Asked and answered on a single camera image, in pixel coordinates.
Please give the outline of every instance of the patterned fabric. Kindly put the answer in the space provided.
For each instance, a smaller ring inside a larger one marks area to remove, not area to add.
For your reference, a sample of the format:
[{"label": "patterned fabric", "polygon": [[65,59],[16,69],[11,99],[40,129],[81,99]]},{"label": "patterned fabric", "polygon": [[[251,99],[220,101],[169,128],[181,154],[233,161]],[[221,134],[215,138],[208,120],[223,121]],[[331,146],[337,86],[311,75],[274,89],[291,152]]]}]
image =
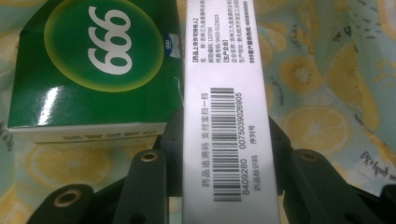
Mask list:
[{"label": "patterned fabric", "polygon": [[[98,190],[122,178],[137,151],[38,146],[7,131],[19,33],[44,2],[0,0],[1,224],[25,223],[63,185]],[[177,6],[184,34],[185,0]],[[324,154],[373,194],[395,184],[395,1],[255,0],[255,8],[268,111],[292,146]],[[179,223],[180,201],[171,210]]]}]

